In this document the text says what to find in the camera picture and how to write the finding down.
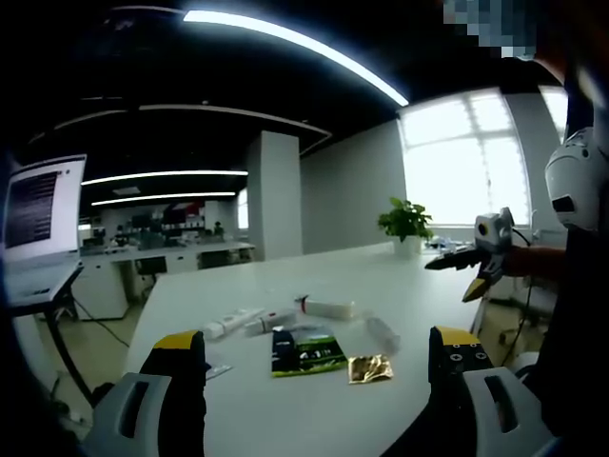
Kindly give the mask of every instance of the green and black package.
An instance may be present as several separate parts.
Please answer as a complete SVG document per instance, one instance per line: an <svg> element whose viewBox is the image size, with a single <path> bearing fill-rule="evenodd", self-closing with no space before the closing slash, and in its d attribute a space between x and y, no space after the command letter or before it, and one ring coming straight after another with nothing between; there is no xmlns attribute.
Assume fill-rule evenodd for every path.
<svg viewBox="0 0 609 457"><path fill-rule="evenodd" d="M346 366L343 350L328 328L273 331L274 378L323 373Z"/></svg>

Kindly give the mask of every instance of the potted plant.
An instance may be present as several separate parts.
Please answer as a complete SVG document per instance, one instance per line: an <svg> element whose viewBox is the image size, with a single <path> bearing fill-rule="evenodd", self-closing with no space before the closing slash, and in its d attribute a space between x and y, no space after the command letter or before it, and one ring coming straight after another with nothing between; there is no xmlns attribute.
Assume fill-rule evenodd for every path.
<svg viewBox="0 0 609 457"><path fill-rule="evenodd" d="M393 209L379 216L379 228L388 236L397 237L393 240L397 255L414 257L421 253L422 239L428 240L433 236L426 226L431 221L431 216L425 214L425 207L408 200L391 197L390 201Z"/></svg>

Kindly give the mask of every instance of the white pot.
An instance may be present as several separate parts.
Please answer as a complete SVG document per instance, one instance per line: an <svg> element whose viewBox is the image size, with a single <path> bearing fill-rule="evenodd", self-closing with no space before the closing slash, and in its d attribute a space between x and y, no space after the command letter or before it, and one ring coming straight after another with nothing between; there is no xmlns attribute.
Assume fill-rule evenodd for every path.
<svg viewBox="0 0 609 457"><path fill-rule="evenodd" d="M421 254L422 240L419 236L406 236L403 242L400 242L400 238L393 240L393 250L398 257L403 259L412 259L413 257Z"/></svg>

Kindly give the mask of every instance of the person's arm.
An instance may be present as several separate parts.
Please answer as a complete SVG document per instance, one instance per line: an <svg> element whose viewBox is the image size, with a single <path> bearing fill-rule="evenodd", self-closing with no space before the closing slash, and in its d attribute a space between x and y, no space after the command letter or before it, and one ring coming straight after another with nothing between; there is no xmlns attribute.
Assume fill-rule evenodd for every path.
<svg viewBox="0 0 609 457"><path fill-rule="evenodd" d="M565 265L564 249L514 247L507 254L503 268L507 276L534 276L558 282Z"/></svg>

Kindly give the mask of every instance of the laptop screen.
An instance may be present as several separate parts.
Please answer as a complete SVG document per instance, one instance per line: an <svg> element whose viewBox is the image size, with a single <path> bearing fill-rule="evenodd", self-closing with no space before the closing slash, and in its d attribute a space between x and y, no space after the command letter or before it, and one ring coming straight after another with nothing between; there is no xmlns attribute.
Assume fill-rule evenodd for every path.
<svg viewBox="0 0 609 457"><path fill-rule="evenodd" d="M4 233L7 262L78 249L86 156L41 162L10 178Z"/></svg>

